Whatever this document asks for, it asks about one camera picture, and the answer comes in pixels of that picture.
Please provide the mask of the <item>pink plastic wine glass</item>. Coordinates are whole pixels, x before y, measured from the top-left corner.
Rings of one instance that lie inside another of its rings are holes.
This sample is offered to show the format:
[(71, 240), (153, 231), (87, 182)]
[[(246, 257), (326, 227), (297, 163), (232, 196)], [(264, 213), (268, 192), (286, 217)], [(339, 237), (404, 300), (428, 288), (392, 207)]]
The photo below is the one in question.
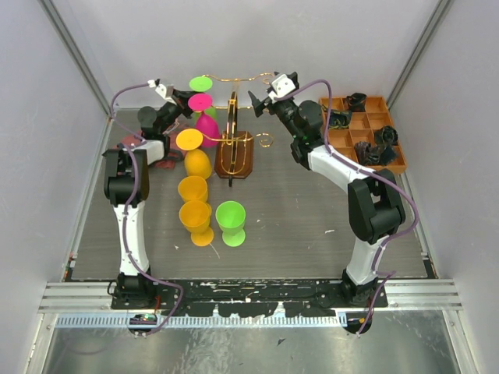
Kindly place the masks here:
[(203, 135), (202, 146), (212, 148), (217, 146), (219, 128), (213, 116), (213, 99), (207, 93), (196, 93), (188, 100), (189, 108), (194, 112), (195, 128)]

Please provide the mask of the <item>yellow plastic wine glass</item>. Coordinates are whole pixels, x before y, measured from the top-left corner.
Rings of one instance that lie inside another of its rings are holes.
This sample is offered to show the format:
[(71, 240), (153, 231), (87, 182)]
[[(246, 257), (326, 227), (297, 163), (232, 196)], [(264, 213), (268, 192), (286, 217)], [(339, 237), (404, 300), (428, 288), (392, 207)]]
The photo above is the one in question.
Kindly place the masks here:
[(207, 154), (200, 149), (204, 140), (203, 133), (197, 129), (184, 129), (176, 137), (176, 145), (184, 150), (184, 166), (188, 176), (208, 179), (212, 173), (211, 162)]

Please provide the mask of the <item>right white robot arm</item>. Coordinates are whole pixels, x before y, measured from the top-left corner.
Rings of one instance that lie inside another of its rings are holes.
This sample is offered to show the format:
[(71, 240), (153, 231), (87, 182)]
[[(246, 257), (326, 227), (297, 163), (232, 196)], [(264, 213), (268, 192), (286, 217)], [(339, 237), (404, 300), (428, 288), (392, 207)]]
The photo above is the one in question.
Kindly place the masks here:
[(324, 144), (321, 106), (314, 101), (259, 100), (249, 97), (257, 117), (265, 109), (276, 115), (292, 135), (290, 144), (296, 163), (333, 182), (348, 197), (349, 225), (356, 239), (349, 264), (342, 272), (340, 289), (346, 304), (361, 306), (375, 290), (377, 269), (386, 247), (385, 240), (405, 222), (401, 193), (388, 169), (372, 171), (349, 160)]

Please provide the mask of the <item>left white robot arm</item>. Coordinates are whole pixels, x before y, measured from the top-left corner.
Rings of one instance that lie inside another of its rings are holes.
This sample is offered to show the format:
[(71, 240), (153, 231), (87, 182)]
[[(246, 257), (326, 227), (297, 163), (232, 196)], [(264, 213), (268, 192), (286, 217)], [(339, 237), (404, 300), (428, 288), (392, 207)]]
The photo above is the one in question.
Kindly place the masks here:
[(168, 130), (180, 116), (189, 118), (188, 101), (194, 91), (156, 86), (165, 104), (145, 106), (138, 112), (140, 131), (133, 133), (138, 144), (120, 143), (103, 153), (104, 195), (114, 211), (119, 230), (120, 265), (112, 297), (120, 305), (149, 309), (158, 301), (145, 248), (143, 216), (149, 196), (149, 167), (183, 161), (185, 153), (171, 148)]

